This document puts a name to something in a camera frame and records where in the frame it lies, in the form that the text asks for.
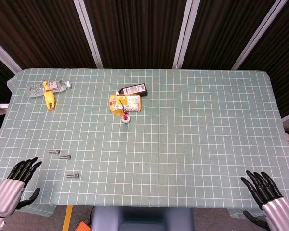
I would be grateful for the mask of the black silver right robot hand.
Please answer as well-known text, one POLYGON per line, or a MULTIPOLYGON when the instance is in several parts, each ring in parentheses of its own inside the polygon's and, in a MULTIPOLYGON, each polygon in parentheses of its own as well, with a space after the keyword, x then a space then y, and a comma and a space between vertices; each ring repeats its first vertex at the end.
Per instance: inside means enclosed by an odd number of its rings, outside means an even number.
POLYGON ((289 201, 284 197, 274 180, 265 172, 246 171, 252 180, 242 177, 241 181, 254 198, 265 220, 254 217, 244 210, 244 216, 253 224, 267 231, 289 231, 289 201))

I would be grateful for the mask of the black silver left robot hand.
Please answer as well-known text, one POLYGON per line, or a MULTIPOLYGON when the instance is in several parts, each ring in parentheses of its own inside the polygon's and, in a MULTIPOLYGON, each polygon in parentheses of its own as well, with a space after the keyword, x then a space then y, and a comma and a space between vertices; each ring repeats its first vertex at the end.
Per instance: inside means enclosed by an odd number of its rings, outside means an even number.
POLYGON ((32 204, 40 193, 36 188, 26 200, 21 200, 22 194, 31 180, 34 172, 42 164, 37 157, 17 163, 6 179, 0 185, 0 218, 5 218, 27 205, 32 204))

